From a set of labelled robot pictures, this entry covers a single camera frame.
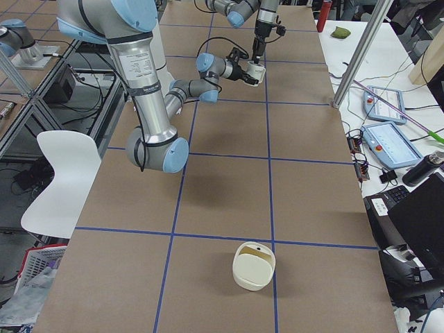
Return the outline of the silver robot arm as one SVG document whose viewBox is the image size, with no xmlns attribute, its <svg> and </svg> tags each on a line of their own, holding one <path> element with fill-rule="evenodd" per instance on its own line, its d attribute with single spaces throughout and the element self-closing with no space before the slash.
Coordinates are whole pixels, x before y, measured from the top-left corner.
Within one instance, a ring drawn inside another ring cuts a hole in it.
<svg viewBox="0 0 444 333">
<path fill-rule="evenodd" d="M 286 33 L 277 14 L 278 0 L 204 0 L 209 12 L 218 12 L 227 17 L 233 28 L 240 28 L 244 23 L 257 14 L 255 20 L 255 38 L 253 41 L 253 54 L 251 60 L 258 65 L 266 45 L 278 40 Z"/>
<path fill-rule="evenodd" d="M 154 1 L 59 1 L 58 27 L 74 39 L 108 47 L 115 70 L 126 87 L 139 119 L 126 145 L 128 159 L 140 169 L 176 173 L 189 154 L 186 139 L 170 120 L 189 98 L 215 103 L 219 79 L 258 80 L 234 58 L 202 53 L 196 59 L 198 80 L 174 80 L 162 92 L 151 46 L 158 23 Z"/>
</svg>

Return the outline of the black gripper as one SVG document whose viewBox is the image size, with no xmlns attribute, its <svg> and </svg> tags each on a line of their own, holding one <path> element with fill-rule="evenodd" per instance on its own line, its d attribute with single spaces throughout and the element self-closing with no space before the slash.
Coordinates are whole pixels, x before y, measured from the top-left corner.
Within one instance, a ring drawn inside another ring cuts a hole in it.
<svg viewBox="0 0 444 333">
<path fill-rule="evenodd" d="M 255 30 L 255 38 L 253 40 L 253 62 L 257 65 L 260 62 L 260 58 L 264 55 L 266 50 L 266 38 L 270 36 L 270 30 L 268 28 L 265 29 L 256 29 Z"/>
<path fill-rule="evenodd" d="M 238 63 L 232 62 L 231 80 L 242 80 L 245 84 L 250 86 L 258 86 L 259 81 L 256 78 L 246 75 L 246 72 L 241 68 Z"/>
</svg>

